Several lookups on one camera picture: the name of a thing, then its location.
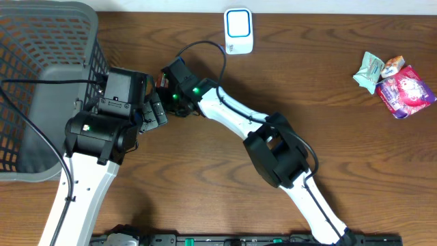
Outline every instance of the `gray plastic basket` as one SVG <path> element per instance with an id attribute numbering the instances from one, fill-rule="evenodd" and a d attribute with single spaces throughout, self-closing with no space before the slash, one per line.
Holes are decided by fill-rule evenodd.
<path id="1" fill-rule="evenodd" d="M 108 70 L 97 27 L 83 3 L 0 1 L 0 79 L 95 80 Z M 66 122 L 98 93 L 85 83 L 1 86 L 61 153 Z M 39 182 L 60 171 L 49 147 L 0 98 L 0 180 Z"/>

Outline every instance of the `candy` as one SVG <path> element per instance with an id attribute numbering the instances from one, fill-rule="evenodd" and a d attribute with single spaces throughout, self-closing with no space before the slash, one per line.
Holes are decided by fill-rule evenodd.
<path id="1" fill-rule="evenodd" d="M 397 119 L 407 118 L 437 100 L 411 66 L 381 81 L 376 93 Z"/>
<path id="2" fill-rule="evenodd" d="M 384 62 L 369 52 L 364 54 L 360 70 L 353 76 L 361 87 L 366 87 L 371 94 L 375 93 L 376 83 L 380 78 L 380 73 L 384 67 Z"/>
<path id="3" fill-rule="evenodd" d="M 404 58 L 400 55 L 398 57 L 390 59 L 386 64 L 384 69 L 381 71 L 381 77 L 387 78 L 389 76 L 397 74 L 402 66 L 405 64 Z"/>

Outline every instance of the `pink candy wrapper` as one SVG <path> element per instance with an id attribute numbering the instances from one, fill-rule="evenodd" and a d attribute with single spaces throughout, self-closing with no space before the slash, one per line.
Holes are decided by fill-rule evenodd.
<path id="1" fill-rule="evenodd" d="M 436 101 L 431 89 L 411 66 L 379 82 L 376 93 L 397 119 L 407 118 Z"/>

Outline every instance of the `wooden table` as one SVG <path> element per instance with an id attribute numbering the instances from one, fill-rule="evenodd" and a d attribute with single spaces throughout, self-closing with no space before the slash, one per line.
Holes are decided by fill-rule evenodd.
<path id="1" fill-rule="evenodd" d="M 224 42 L 222 14 L 99 18 L 109 63 L 154 76 L 190 42 Z M 253 52 L 228 56 L 226 92 L 252 109 L 286 115 L 316 150 L 318 187 L 350 228 L 435 245 L 437 105 L 396 120 L 352 75 L 365 51 L 383 60 L 403 55 L 437 92 L 437 17 L 255 14 L 253 21 Z M 184 58 L 200 77 L 214 78 L 222 66 L 206 45 Z M 0 182 L 0 245 L 35 245 L 56 189 L 56 182 Z M 180 234 L 309 230 L 288 196 L 258 176 L 241 139 L 195 116 L 169 116 L 168 125 L 139 137 L 94 232 L 125 223 Z"/>

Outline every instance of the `mint green wrapper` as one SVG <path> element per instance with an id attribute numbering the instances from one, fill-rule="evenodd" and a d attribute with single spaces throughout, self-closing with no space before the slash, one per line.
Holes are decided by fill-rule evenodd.
<path id="1" fill-rule="evenodd" d="M 384 62 L 366 51 L 360 70 L 353 76 L 353 78 L 361 87 L 367 88 L 370 94 L 373 95 L 383 68 Z"/>

